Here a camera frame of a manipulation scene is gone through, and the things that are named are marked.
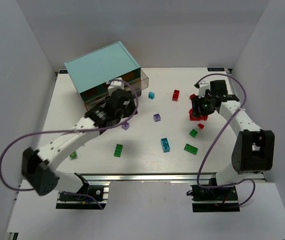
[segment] rectangular green block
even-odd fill
[[[77,152],[74,151],[72,154],[69,155],[69,157],[70,157],[71,159],[77,158]]]
[[[193,138],[195,138],[197,134],[198,132],[195,129],[191,130],[189,133],[189,135],[192,136]]]
[[[117,144],[116,145],[116,149],[114,150],[114,156],[120,158],[121,154],[122,154],[122,150],[123,150],[123,145],[121,144]]]
[[[197,152],[198,152],[198,148],[197,147],[189,145],[188,143],[186,144],[186,146],[184,146],[184,150],[189,152],[189,153],[191,153],[191,154],[194,154],[194,155],[196,155]]]

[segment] wall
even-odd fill
[[[122,41],[142,67],[233,67],[269,0],[17,0],[49,62]]]
[[[0,0],[0,155],[13,139],[40,130],[55,74],[15,0]],[[20,182],[22,151],[37,138],[21,141],[4,159],[7,181]],[[4,237],[16,193],[0,181],[0,239]]]
[[[275,133],[273,167],[266,176],[276,183],[285,206],[285,1],[269,2],[233,74],[247,91],[247,112]]]

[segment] purple cube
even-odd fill
[[[158,122],[161,120],[161,116],[159,115],[159,113],[156,113],[155,115],[153,115],[153,119],[155,122]]]
[[[130,127],[129,122],[125,122],[124,124],[121,125],[121,127],[127,130]]]

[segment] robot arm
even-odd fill
[[[134,98],[123,88],[121,83],[112,82],[108,88],[110,96],[86,112],[71,128],[74,133],[63,134],[37,150],[29,147],[23,152],[21,173],[40,196],[52,190],[88,194],[89,184],[80,174],[61,172],[57,168],[80,146],[104,133],[89,129],[113,126],[133,114]]]
[[[191,99],[193,117],[207,116],[217,111],[227,121],[240,107],[239,99],[228,94],[226,82],[216,80],[196,85],[199,95]],[[275,135],[262,130],[244,109],[229,123],[237,136],[231,163],[215,174],[216,185],[238,183],[248,175],[272,168]]]

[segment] box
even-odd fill
[[[139,96],[149,84],[149,78],[120,41],[64,64],[87,110],[108,96],[107,81],[121,77]]]

